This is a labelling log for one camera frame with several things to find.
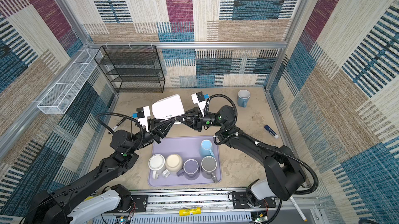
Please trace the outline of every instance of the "mug handle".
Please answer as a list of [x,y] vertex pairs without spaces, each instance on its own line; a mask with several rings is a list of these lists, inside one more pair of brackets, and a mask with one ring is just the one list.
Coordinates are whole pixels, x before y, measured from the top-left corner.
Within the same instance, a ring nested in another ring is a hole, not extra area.
[[214,183],[217,183],[217,182],[218,182],[218,180],[217,180],[217,178],[216,178],[216,174],[215,174],[215,172],[212,172],[211,176],[212,176],[212,180],[213,180],[213,182],[214,182]]
[[167,169],[165,169],[165,170],[162,172],[162,176],[163,176],[164,178],[167,178],[169,175],[170,175],[170,172],[169,172],[169,170],[167,170]]
[[152,179],[156,180],[158,178],[158,174],[156,171],[152,171]]
[[181,177],[182,175],[184,175],[184,169],[181,169],[177,172],[177,176]]

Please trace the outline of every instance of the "glue stick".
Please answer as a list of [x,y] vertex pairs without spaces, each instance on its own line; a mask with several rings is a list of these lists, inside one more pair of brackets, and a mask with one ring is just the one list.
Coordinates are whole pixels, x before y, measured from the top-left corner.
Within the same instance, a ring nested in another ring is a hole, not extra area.
[[265,125],[265,129],[266,129],[273,137],[275,137],[276,139],[279,137],[279,136],[277,135],[277,133],[275,133],[275,132],[272,130],[272,128],[269,127],[268,125]]
[[181,209],[179,210],[179,216],[186,216],[192,214],[200,214],[201,208]]

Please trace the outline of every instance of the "gray mug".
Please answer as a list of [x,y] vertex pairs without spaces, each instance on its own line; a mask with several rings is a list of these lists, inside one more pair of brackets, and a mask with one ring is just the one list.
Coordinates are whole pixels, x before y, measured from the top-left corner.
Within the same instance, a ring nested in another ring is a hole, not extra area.
[[217,162],[214,157],[204,157],[201,161],[201,173],[202,176],[207,179],[212,179],[213,182],[218,182],[216,178],[216,167]]
[[177,172],[177,176],[186,177],[188,180],[195,180],[200,175],[200,168],[195,159],[188,159],[184,162],[183,168]]

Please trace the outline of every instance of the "red wire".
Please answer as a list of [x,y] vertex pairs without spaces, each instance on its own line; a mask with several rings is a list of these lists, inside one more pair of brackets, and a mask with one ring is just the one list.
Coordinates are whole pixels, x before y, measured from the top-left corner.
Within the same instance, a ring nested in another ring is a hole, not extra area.
[[132,205],[132,210],[129,212],[129,215],[127,216],[127,217],[129,217],[130,216],[130,214],[132,213],[132,211],[134,211],[133,212],[133,215],[135,214],[135,212],[136,212],[136,203],[135,202],[133,202],[133,205]]
[[265,204],[266,204],[266,216],[269,216],[269,212],[268,212],[268,210],[269,210],[269,205],[267,204],[267,201],[266,200],[264,200],[265,201]]

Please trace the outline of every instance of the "black wire shelf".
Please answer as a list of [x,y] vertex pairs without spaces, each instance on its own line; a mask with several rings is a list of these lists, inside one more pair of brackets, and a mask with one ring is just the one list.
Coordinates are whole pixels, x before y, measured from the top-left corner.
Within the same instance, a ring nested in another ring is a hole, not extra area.
[[156,47],[102,46],[95,61],[117,92],[163,92],[165,76]]

